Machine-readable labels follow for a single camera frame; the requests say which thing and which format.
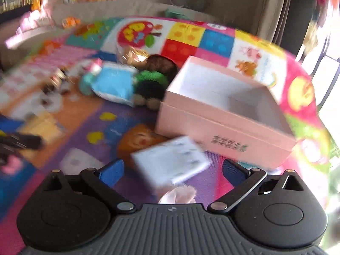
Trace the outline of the white small card box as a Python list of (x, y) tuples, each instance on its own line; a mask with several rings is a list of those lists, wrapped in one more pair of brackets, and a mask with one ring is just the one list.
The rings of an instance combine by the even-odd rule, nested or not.
[(190, 137), (181, 136), (131, 154), (149, 188), (181, 184), (205, 171), (210, 158)]

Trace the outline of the pink cardboard box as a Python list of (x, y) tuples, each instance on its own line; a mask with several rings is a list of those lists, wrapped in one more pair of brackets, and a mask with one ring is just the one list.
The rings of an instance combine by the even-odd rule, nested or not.
[(268, 88), (236, 71), (189, 57), (168, 86), (156, 132), (186, 135), (212, 153), (276, 169), (296, 139)]

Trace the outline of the blue cotton pad pack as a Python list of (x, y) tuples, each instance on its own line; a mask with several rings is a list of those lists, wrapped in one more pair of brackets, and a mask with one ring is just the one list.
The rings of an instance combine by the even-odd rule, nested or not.
[(78, 88), (83, 95), (133, 106), (134, 82), (138, 70), (114, 62), (93, 61), (84, 67)]

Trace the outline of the small colourful candy toy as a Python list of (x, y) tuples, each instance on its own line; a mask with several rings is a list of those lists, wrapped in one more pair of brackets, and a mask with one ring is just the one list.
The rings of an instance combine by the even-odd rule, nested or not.
[(69, 70), (65, 67), (57, 68), (47, 83), (43, 86), (44, 94), (50, 93), (67, 93), (70, 91), (72, 80), (69, 76)]

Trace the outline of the packaged small bread bun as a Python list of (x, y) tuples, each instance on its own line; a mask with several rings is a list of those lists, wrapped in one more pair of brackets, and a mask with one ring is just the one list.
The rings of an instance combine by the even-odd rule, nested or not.
[(147, 59), (150, 56), (148, 52), (129, 45), (124, 47), (119, 46), (117, 48), (117, 55), (119, 62), (140, 70), (145, 68)]

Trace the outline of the colourful cartoon play mat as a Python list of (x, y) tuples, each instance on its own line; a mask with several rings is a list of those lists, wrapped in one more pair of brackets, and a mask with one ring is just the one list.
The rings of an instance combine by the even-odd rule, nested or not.
[[(160, 55), (175, 78), (131, 75), (125, 48)], [(158, 111), (112, 102), (106, 87), (165, 86)], [(78, 174), (121, 158), (107, 173), (136, 204), (157, 203), (167, 186), (196, 189), (209, 205), (232, 190), (226, 158), (299, 173), (321, 205), (329, 195), (329, 136), (309, 75), (288, 52), (238, 29), (153, 17), (95, 21), (51, 40), (13, 67), (1, 86), (1, 132), (38, 134), (45, 145), (1, 168), (1, 253), (24, 248), (17, 216), (54, 169)]]

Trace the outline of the orange fish plush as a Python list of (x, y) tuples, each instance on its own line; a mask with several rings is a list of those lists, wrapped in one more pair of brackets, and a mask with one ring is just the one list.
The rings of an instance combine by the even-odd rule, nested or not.
[(74, 18), (74, 17), (67, 17), (62, 20), (62, 26), (63, 28), (71, 28), (76, 27), (80, 25), (81, 21), (80, 19)]

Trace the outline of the beige headboard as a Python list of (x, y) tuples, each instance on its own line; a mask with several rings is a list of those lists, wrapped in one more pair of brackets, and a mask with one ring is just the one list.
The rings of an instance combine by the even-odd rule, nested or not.
[(126, 2), (124, 0), (114, 0), (69, 4), (57, 3), (46, 6), (46, 11), (49, 12), (56, 25), (61, 25), (62, 20), (67, 17), (77, 18), (81, 21), (81, 24), (87, 24), (113, 17), (165, 17), (166, 11), (173, 11), (193, 21), (208, 23), (218, 21), (217, 17), (206, 13), (149, 1)]

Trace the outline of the teal cloth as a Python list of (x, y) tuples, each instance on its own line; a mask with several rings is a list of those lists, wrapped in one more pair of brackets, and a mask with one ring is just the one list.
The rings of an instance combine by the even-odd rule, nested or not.
[(167, 9), (164, 12), (164, 16), (166, 18), (171, 18), (171, 19), (177, 19), (177, 20), (190, 20), (190, 18), (188, 18), (186, 15), (184, 15), (183, 13), (179, 13), (177, 11), (174, 10), (170, 10)]

